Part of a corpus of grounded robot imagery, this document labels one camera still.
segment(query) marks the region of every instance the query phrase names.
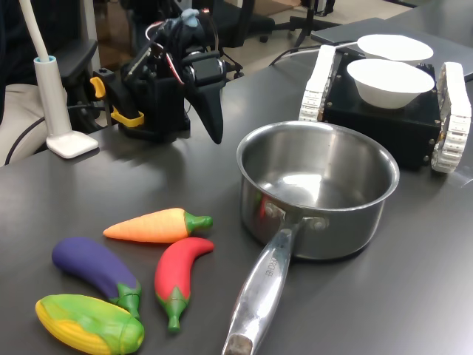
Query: saucepan handle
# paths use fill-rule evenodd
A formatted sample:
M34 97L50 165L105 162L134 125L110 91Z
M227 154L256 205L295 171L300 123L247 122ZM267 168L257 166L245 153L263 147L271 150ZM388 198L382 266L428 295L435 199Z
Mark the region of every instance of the saucepan handle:
M279 303L298 229L284 222L259 255L236 300L222 355L254 355Z

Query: table surface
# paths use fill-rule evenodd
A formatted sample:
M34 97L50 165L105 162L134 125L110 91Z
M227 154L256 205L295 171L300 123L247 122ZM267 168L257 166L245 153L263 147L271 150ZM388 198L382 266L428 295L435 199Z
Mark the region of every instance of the table surface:
M299 55L227 85L220 146L192 115L188 140L154 145L105 129L93 135L99 153L65 161L43 152L0 169L3 352L76 354L43 329L34 305L48 294L101 297L51 262L59 240L86 236L118 254L143 286L139 354L220 355L235 299L262 249L239 220L236 147L257 127L297 118L315 60ZM293 260L258 354L471 354L472 145L447 178L432 177L429 168L402 172L375 238L356 258ZM114 223L173 206L213 216L205 236L216 245L194 265L178 335L167 333L154 297L165 246L102 236Z
M472 13L472 0L431 0L387 21L473 47Z

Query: yellow clamp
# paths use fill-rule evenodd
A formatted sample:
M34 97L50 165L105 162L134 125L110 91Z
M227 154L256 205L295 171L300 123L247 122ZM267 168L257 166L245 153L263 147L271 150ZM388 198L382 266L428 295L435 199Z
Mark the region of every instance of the yellow clamp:
M95 97L98 99L102 99L105 97L105 85L103 85L102 79L98 77L93 77L90 79L90 83L94 86L95 89Z
M134 128L145 123L145 115L140 111L138 111L138 113L140 115L136 118L126 118L125 116L122 116L117 111L117 109L115 109L115 106L113 106L113 112L110 115L114 120L120 122L121 124L124 124L128 128Z
M98 99L105 98L105 85L103 84L102 79L95 76L90 79L90 83L95 88L95 97ZM134 128L145 123L145 115L140 111L138 111L138 113L140 113L140 115L136 118L126 118L117 111L115 106L113 106L113 112L110 115L114 120L124 124L128 128Z

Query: toy corn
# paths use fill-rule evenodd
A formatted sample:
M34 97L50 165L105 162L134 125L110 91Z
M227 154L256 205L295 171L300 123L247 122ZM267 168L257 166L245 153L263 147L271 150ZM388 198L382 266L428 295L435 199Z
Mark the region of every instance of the toy corn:
M211 217L196 217L183 209L165 209L115 224L103 232L108 238L148 243L174 243L196 229L212 227Z
M55 338L91 355L130 354L144 338L129 312L80 294L46 296L36 303L36 314Z

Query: purple eggplant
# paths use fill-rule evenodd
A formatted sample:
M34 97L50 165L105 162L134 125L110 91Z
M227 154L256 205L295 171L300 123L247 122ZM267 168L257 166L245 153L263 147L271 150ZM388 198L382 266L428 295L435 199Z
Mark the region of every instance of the purple eggplant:
M91 283L110 303L140 319L141 285L107 247L89 238L67 238L52 250L52 262L62 271Z

